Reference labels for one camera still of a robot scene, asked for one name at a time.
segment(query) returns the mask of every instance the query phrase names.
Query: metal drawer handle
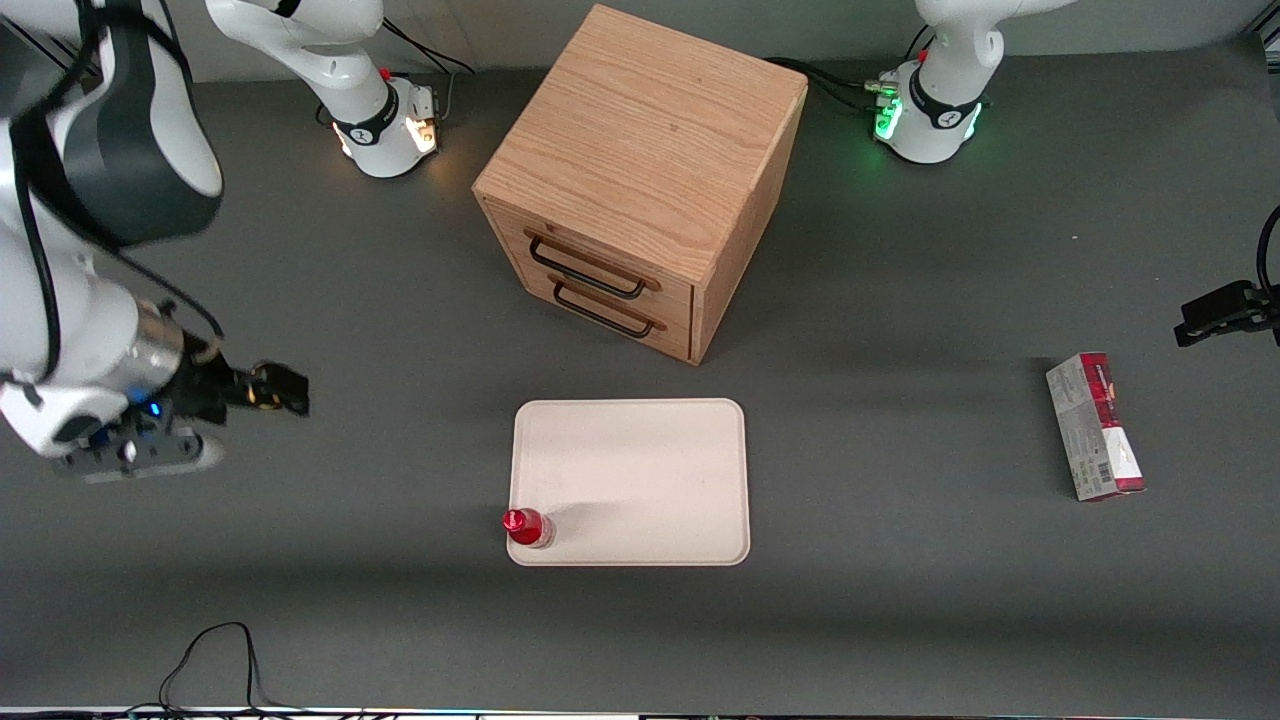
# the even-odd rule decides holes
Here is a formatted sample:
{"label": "metal drawer handle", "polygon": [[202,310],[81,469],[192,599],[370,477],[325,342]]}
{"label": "metal drawer handle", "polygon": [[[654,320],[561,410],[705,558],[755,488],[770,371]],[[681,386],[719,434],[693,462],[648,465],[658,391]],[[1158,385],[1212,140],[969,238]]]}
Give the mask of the metal drawer handle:
{"label": "metal drawer handle", "polygon": [[557,282],[556,283],[556,290],[552,291],[552,297],[556,299],[556,302],[558,302],[563,307],[567,307],[567,309],[577,313],[579,315],[582,315],[584,318],[586,318],[589,320],[595,320],[596,323],[600,323],[602,325],[604,325],[607,328],[618,331],[620,333],[622,333],[622,334],[625,334],[627,337],[632,337],[635,340],[644,340],[644,338],[649,337],[649,333],[653,331],[653,320],[646,322],[644,324],[644,329],[641,329],[641,331],[634,331],[634,329],[623,325],[622,323],[616,323],[616,322],[605,318],[604,315],[600,315],[599,313],[593,313],[591,310],[588,310],[586,307],[582,307],[577,302],[573,302],[571,300],[566,300],[566,299],[561,297],[561,291],[562,290],[564,290],[564,283]]}
{"label": "metal drawer handle", "polygon": [[582,284],[591,286],[600,292],[607,292],[614,297],[621,297],[622,300],[635,300],[636,297],[640,297],[640,292],[644,290],[644,279],[637,279],[635,290],[631,291],[613,287],[612,284],[598,281],[591,275],[585,275],[575,270],[573,268],[570,268],[568,265],[563,265],[561,263],[557,263],[556,260],[552,260],[550,258],[544,258],[539,255],[538,249],[541,247],[543,238],[538,237],[534,233],[529,233],[529,236],[534,238],[534,241],[529,243],[529,254],[532,255],[534,260],[536,260],[540,265],[547,265],[553,270],[559,270],[561,273],[564,273],[566,275],[573,278],[575,281]]}

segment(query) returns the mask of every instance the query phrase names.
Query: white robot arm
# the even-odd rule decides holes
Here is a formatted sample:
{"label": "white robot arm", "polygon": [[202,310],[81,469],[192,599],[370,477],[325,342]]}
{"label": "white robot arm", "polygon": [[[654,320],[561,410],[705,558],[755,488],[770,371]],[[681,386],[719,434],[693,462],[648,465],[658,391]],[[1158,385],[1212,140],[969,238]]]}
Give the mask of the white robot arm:
{"label": "white robot arm", "polygon": [[1075,0],[915,0],[936,40],[925,60],[908,60],[868,83],[879,91],[876,138],[913,163],[941,163],[973,136],[980,97],[1005,58],[996,24]]}
{"label": "white robot arm", "polygon": [[356,45],[381,26],[381,0],[205,4],[223,35],[279,60],[311,87],[333,115],[343,152],[365,174],[396,177],[435,151],[431,88],[379,72]]}
{"label": "white robot arm", "polygon": [[[164,3],[77,8],[0,0],[0,15],[83,44],[49,96],[0,119],[0,411],[77,474],[173,471],[207,460],[177,418],[220,423],[228,405],[306,414],[306,379],[274,364],[234,370],[216,322],[205,342],[96,274],[95,251],[132,264],[123,249],[207,227],[223,179]],[[93,50],[101,85],[65,100]]]}

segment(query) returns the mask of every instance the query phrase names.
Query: gray table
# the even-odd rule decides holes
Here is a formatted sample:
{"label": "gray table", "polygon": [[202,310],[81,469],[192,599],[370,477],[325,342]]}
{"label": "gray table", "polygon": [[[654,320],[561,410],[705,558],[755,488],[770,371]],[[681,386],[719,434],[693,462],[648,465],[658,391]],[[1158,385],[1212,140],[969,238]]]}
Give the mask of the gray table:
{"label": "gray table", "polygon": [[[539,77],[460,79],[443,154],[385,182],[300,83],[197,88],[225,205],[138,256],[234,361],[307,370],[315,415],[241,414],[218,469],[104,486],[5,433],[0,705],[148,700],[242,619],[269,692],[312,706],[1280,711],[1280,351],[1171,332],[1251,274],[1280,197],[1253,44],[1011,59],[936,168],[813,94],[700,369],[530,299],[490,236],[468,186]],[[1112,355],[1143,496],[1071,497],[1042,369],[1082,350]],[[511,564],[516,409],[645,396],[746,409],[746,562]],[[238,702],[238,643],[174,697]]]}

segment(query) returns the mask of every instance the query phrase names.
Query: red bottle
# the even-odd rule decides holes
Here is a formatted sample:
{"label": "red bottle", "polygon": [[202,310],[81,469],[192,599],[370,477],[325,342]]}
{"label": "red bottle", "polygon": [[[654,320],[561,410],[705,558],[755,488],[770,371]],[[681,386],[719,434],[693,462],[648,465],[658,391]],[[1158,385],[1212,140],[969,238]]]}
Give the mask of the red bottle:
{"label": "red bottle", "polygon": [[547,547],[556,537],[552,521],[531,507],[508,510],[502,516],[502,527],[512,541],[526,547]]}

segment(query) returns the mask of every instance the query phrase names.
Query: wooden drawer cabinet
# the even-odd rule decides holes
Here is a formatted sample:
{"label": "wooden drawer cabinet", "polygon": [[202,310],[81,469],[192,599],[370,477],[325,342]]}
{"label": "wooden drawer cabinet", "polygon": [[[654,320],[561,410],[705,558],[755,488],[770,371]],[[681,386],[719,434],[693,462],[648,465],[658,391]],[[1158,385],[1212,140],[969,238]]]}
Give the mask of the wooden drawer cabinet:
{"label": "wooden drawer cabinet", "polygon": [[805,91],[596,5],[472,190],[530,293],[696,365],[777,205]]}

